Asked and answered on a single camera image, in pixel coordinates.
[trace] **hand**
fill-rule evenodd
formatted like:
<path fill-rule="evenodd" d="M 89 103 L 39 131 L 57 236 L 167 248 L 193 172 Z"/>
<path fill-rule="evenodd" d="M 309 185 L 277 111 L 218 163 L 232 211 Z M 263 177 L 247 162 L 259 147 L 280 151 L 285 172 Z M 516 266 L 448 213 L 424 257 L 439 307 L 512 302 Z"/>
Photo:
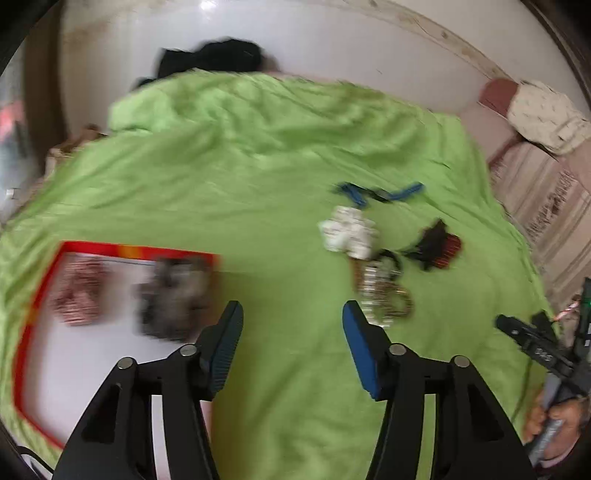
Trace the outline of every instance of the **hand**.
<path fill-rule="evenodd" d="M 580 400 L 569 400 L 552 407 L 546 415 L 541 406 L 542 397 L 543 393 L 536 397 L 523 433 L 526 443 L 529 443 L 534 436 L 542 432 L 547 417 L 552 420 L 564 420 L 562 428 L 544 451 L 544 459 L 552 459 L 562 455 L 579 439 L 584 407 Z"/>

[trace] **green blanket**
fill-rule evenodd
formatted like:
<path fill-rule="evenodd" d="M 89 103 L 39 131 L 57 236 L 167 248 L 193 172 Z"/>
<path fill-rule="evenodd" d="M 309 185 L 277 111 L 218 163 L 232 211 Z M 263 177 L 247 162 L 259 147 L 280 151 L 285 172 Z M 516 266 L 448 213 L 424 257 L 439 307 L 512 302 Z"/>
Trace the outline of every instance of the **green blanket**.
<path fill-rule="evenodd" d="M 426 185 L 405 203 L 372 201 L 366 215 L 380 246 L 406 247 L 442 218 L 464 249 L 449 270 L 404 261 L 401 284 L 415 313 L 388 334 L 423 356 L 468 356 L 514 413 L 527 362 L 493 320 L 527 319 L 547 303 L 456 117 L 345 83 L 191 72 L 121 100 L 110 127 L 112 136 L 62 166 L 0 238 L 0 407 L 19 440 L 56 460 L 14 411 L 11 368 L 59 242 L 192 249 L 222 256 L 221 296 L 245 312 L 214 404 L 221 478 L 365 478 L 385 404 L 362 389 L 343 334 L 341 309 L 355 297 L 349 260 L 323 248 L 318 228 L 348 205 L 333 193 L 343 181 Z M 428 406 L 419 479 L 428 478 L 433 444 Z"/>

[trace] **blurry object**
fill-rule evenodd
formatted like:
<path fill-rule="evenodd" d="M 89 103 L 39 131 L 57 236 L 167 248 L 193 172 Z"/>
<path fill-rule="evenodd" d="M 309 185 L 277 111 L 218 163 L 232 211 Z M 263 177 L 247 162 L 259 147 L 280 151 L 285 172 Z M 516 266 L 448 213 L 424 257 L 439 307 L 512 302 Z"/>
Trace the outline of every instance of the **blurry object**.
<path fill-rule="evenodd" d="M 157 77 L 139 79 L 134 89 L 191 69 L 208 72 L 257 72 L 261 65 L 261 48 L 255 43 L 235 38 L 206 43 L 196 51 L 164 50 Z"/>
<path fill-rule="evenodd" d="M 363 218 L 361 210 L 338 206 L 333 217 L 319 224 L 324 247 L 330 252 L 345 252 L 351 258 L 368 260 L 378 231 L 375 223 Z"/>
<path fill-rule="evenodd" d="M 337 185 L 336 191 L 338 193 L 344 193 L 349 197 L 357 208 L 364 209 L 368 205 L 368 201 L 365 199 L 366 195 L 369 195 L 374 200 L 382 203 L 403 202 L 415 193 L 422 192 L 424 187 L 425 185 L 422 183 L 415 182 L 405 189 L 396 192 L 388 192 L 384 189 L 366 189 L 355 183 L 345 182 Z"/>
<path fill-rule="evenodd" d="M 51 177 L 55 172 L 58 165 L 69 160 L 77 150 L 84 147 L 88 142 L 99 140 L 106 137 L 107 135 L 100 132 L 99 127 L 93 124 L 86 125 L 82 132 L 76 136 L 71 137 L 64 143 L 53 147 L 47 153 L 46 164 L 45 164 L 45 175 L 37 180 L 24 197 L 17 198 L 18 206 L 15 210 L 15 214 L 18 213 L 28 202 L 35 198 L 35 195 L 39 192 L 45 181 Z"/>
<path fill-rule="evenodd" d="M 57 165 L 71 158 L 74 152 L 84 147 L 88 142 L 100 140 L 106 136 L 100 132 L 97 125 L 88 124 L 78 136 L 70 137 L 64 143 L 51 148 L 47 153 L 45 178 L 47 179 L 54 172 Z"/>
<path fill-rule="evenodd" d="M 565 94 L 542 82 L 521 83 L 507 120 L 527 140 L 557 155 L 564 155 L 591 138 L 591 122 Z"/>
<path fill-rule="evenodd" d="M 400 276 L 402 262 L 390 250 L 380 250 L 365 265 L 361 310 L 369 323 L 387 328 L 395 318 L 408 317 L 413 312 L 414 303 L 408 290 L 398 285 Z"/>
<path fill-rule="evenodd" d="M 560 342 L 566 348 L 571 348 L 579 326 L 581 295 L 575 295 L 572 303 L 554 317 L 560 325 Z"/>
<path fill-rule="evenodd" d="M 69 325 L 87 325 L 98 317 L 99 295 L 106 271 L 97 258 L 77 258 L 68 263 L 52 308 Z"/>
<path fill-rule="evenodd" d="M 143 333 L 186 340 L 209 305 L 211 276 L 199 256 L 156 261 L 152 280 L 139 286 Z"/>
<path fill-rule="evenodd" d="M 18 124 L 23 123 L 24 116 L 21 100 L 9 103 L 0 109 L 0 142 L 15 131 Z"/>
<path fill-rule="evenodd" d="M 462 241 L 456 235 L 447 233 L 447 226 L 439 219 L 435 225 L 425 230 L 420 241 L 402 252 L 405 257 L 418 260 L 423 270 L 431 267 L 447 268 L 449 262 L 462 249 Z"/>

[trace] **black object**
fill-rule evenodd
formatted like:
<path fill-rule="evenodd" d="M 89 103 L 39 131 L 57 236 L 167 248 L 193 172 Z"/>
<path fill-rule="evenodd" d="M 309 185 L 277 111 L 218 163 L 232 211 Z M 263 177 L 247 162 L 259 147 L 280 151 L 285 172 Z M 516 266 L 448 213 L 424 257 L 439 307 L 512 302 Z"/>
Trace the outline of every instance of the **black object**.
<path fill-rule="evenodd" d="M 462 241 L 456 235 L 447 233 L 447 225 L 439 219 L 423 233 L 419 242 L 407 248 L 402 254 L 422 263 L 423 270 L 432 267 L 447 268 L 450 260 L 461 250 Z"/>
<path fill-rule="evenodd" d="M 364 388 L 388 402 L 367 480 L 416 477 L 428 394 L 437 395 L 431 480 L 535 479 L 509 418 L 467 358 L 440 362 L 392 344 L 353 300 L 343 328 Z"/>
<path fill-rule="evenodd" d="M 155 362 L 121 359 L 70 436 L 53 480 L 156 480 L 152 395 L 163 398 L 171 477 L 218 480 L 199 401 L 223 388 L 242 322 L 242 306 L 231 301 L 195 344 Z"/>
<path fill-rule="evenodd" d="M 397 254 L 391 250 L 382 249 L 372 257 L 372 261 L 379 261 L 383 258 L 389 258 L 392 260 L 394 268 L 390 270 L 390 280 L 394 280 L 402 275 L 402 262 Z"/>
<path fill-rule="evenodd" d="M 211 268 L 198 255 L 157 260 L 153 277 L 139 286 L 142 332 L 187 340 L 203 321 L 211 276 Z"/>
<path fill-rule="evenodd" d="M 496 318 L 496 327 L 500 331 L 513 338 L 526 355 L 560 379 L 560 386 L 549 406 L 591 394 L 591 367 L 587 361 L 591 346 L 591 280 L 585 278 L 583 284 L 579 325 L 574 344 L 569 350 L 558 344 L 550 320 L 544 312 L 535 315 L 532 324 L 530 326 L 504 315 Z M 548 436 L 550 430 L 555 430 L 555 425 L 548 419 L 542 433 L 528 444 L 527 450 L 533 464 L 540 457 L 537 451 L 551 440 Z"/>
<path fill-rule="evenodd" d="M 261 48 L 255 43 L 228 40 L 206 43 L 196 51 L 164 50 L 159 62 L 157 79 L 191 69 L 208 72 L 257 72 L 262 65 Z M 155 79 L 139 79 L 136 87 Z"/>

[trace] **pillow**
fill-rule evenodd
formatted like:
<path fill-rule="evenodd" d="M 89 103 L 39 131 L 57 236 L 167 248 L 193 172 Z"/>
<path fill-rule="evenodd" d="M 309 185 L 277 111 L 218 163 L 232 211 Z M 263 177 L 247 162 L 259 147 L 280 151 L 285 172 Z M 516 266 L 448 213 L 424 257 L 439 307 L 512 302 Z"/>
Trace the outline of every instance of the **pillow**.
<path fill-rule="evenodd" d="M 492 165 L 519 141 L 509 122 L 493 110 L 473 103 L 459 114 L 466 131 L 482 149 L 486 162 Z"/>

